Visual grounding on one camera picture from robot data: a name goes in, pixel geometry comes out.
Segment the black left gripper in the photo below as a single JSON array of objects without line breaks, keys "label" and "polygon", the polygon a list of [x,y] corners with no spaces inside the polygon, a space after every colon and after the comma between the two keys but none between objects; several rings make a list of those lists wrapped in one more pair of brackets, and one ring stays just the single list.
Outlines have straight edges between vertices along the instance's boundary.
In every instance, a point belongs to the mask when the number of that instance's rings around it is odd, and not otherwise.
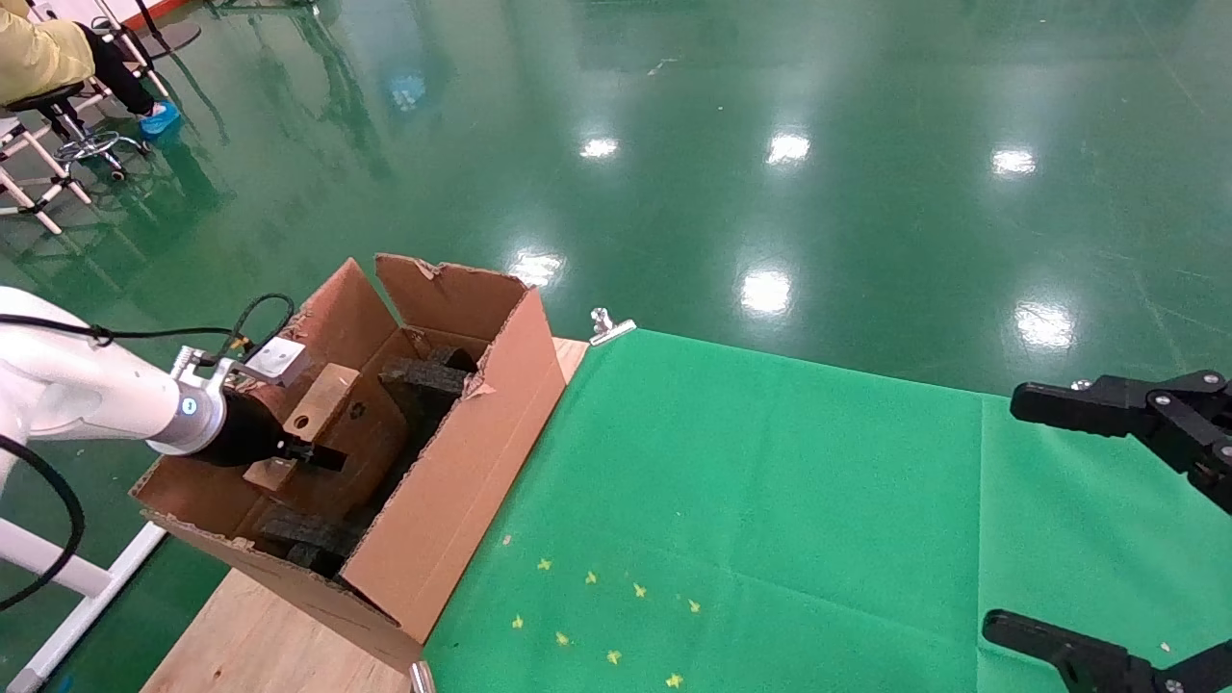
[{"label": "black left gripper", "polygon": [[347,453],[307,440],[290,440],[282,423],[261,400],[233,390],[224,390],[221,397],[224,404],[221,429],[206,448],[192,454],[193,460],[216,469],[246,469],[254,462],[285,456],[309,469],[341,471],[345,467]]}]

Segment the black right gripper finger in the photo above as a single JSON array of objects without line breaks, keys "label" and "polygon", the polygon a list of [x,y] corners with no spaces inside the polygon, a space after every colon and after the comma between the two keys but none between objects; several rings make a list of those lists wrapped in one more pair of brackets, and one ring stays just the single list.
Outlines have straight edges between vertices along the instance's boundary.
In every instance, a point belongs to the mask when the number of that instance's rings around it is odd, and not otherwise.
[{"label": "black right gripper finger", "polygon": [[1223,692],[1231,686],[1230,640],[1158,668],[1117,644],[1004,609],[986,613],[982,635],[1052,665],[1069,692]]},{"label": "black right gripper finger", "polygon": [[1206,499],[1231,512],[1231,385],[1220,372],[1149,382],[1101,374],[1068,387],[1026,382],[1011,395],[1016,420],[1133,438]]}]

